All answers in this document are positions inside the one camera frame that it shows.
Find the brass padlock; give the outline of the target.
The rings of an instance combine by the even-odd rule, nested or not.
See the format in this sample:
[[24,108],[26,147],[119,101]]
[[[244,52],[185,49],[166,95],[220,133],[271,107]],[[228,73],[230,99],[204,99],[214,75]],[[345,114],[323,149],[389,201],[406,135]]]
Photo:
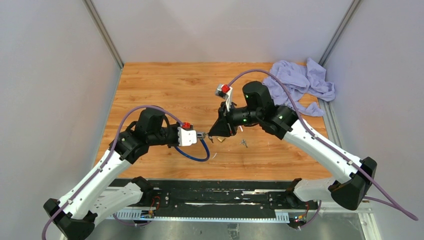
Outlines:
[[217,139],[220,143],[222,143],[223,141],[225,141],[225,140],[226,140],[226,138],[225,138],[225,137],[221,137],[221,136],[217,136],[217,137],[216,137],[216,139]]

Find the small silver keys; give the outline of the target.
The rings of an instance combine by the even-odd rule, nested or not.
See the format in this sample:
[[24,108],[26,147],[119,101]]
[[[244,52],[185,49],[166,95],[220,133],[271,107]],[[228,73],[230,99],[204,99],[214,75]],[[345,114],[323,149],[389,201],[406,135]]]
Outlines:
[[248,147],[247,142],[244,139],[241,140],[240,145],[243,145],[246,148]]

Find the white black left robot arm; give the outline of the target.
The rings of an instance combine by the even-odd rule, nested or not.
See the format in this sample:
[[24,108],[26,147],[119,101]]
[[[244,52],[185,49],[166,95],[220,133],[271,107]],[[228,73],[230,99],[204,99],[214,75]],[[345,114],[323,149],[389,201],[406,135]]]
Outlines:
[[98,163],[59,199],[48,199],[43,208],[49,219],[41,238],[47,239],[51,225],[68,240],[85,240],[106,218],[124,207],[138,203],[142,207],[153,201],[148,181],[136,177],[119,190],[101,197],[101,193],[150,147],[182,147],[196,143],[196,133],[184,136],[183,121],[155,105],[141,105],[126,113],[114,139]]

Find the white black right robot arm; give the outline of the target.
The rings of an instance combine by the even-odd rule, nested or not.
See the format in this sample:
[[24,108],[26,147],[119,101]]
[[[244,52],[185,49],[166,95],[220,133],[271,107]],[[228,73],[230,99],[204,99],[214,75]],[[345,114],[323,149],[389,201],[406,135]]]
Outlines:
[[266,133],[293,144],[315,159],[330,173],[330,178],[307,180],[296,178],[283,195],[283,201],[297,209],[312,200],[331,201],[354,211],[367,194],[377,163],[371,157],[352,155],[313,129],[288,106],[275,105],[268,88],[252,81],[242,88],[246,105],[232,102],[232,87],[220,84],[215,95],[224,99],[218,108],[218,118],[208,132],[211,137],[229,138],[239,126],[258,124]]

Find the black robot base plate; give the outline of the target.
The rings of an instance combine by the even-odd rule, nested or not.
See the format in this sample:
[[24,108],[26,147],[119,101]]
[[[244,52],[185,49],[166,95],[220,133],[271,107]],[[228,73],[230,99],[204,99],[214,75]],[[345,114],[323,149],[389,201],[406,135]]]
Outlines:
[[289,181],[151,179],[151,189],[117,212],[120,219],[156,221],[294,222],[318,202],[295,198]]

